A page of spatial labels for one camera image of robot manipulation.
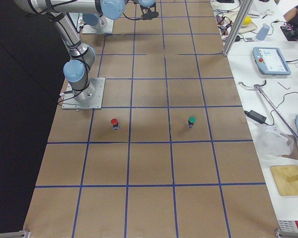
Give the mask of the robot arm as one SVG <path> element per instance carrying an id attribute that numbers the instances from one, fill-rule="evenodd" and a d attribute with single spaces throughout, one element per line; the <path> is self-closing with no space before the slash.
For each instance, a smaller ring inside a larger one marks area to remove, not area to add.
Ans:
<path id="1" fill-rule="evenodd" d="M 61 103 L 73 102 L 82 109 L 91 109 L 91 101 L 97 97 L 96 87 L 88 73 L 95 62 L 95 50 L 85 44 L 69 17 L 70 12 L 99 13 L 116 20 L 125 11 L 126 0 L 16 0 L 22 10 L 33 15 L 45 15 L 57 28 L 68 49 L 70 61 L 65 63 L 63 73 L 72 88 L 72 96 Z"/>
<path id="2" fill-rule="evenodd" d="M 130 18 L 124 13 L 128 2 L 128 0 L 97 0 L 97 13 L 83 13 L 82 19 L 86 25 L 102 28 L 107 24 L 107 19 L 116 20 L 122 15 L 131 21 L 152 20 L 159 16 L 154 0 L 133 0 L 134 4 L 140 5 L 142 15 Z"/>

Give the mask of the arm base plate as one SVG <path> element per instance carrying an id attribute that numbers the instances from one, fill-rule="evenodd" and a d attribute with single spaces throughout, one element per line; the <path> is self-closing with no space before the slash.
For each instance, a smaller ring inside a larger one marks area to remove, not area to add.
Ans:
<path id="1" fill-rule="evenodd" d="M 85 25 L 82 29 L 82 33 L 96 35 L 112 34 L 113 24 L 114 21 L 109 18 L 101 19 L 95 26 Z"/>
<path id="2" fill-rule="evenodd" d="M 72 87 L 68 83 L 67 91 L 62 102 L 63 110 L 89 110 L 102 108 L 103 93 L 106 78 L 89 78 L 89 86 L 78 96 L 73 98 Z"/>

